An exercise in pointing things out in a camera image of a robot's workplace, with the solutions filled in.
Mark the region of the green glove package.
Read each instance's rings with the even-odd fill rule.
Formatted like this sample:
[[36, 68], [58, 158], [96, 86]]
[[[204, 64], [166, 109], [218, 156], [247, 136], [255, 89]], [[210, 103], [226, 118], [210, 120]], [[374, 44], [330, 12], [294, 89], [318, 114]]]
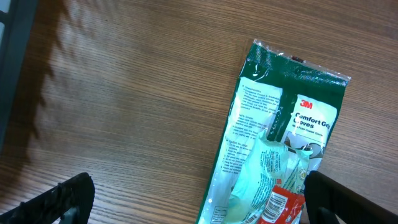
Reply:
[[[317, 170], [335, 127], [349, 77], [300, 60], [255, 40], [239, 74], [229, 115], [216, 153], [215, 163], [204, 194], [197, 222], [223, 223], [233, 187], [254, 145], [256, 136], [266, 131], [267, 140], [291, 149], [312, 150], [307, 175]], [[288, 197], [275, 223], [282, 219]]]

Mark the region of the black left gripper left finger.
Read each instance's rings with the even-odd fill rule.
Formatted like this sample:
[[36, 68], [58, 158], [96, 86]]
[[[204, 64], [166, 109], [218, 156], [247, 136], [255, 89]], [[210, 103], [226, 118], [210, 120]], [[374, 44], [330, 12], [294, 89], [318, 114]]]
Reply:
[[82, 172], [39, 196], [1, 214], [4, 224], [87, 224], [95, 198], [92, 178]]

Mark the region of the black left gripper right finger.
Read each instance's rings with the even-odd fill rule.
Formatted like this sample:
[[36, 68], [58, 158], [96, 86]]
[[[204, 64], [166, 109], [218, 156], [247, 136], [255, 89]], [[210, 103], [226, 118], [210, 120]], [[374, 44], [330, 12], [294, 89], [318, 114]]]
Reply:
[[318, 171], [311, 171], [304, 196], [310, 224], [397, 224], [397, 215]]

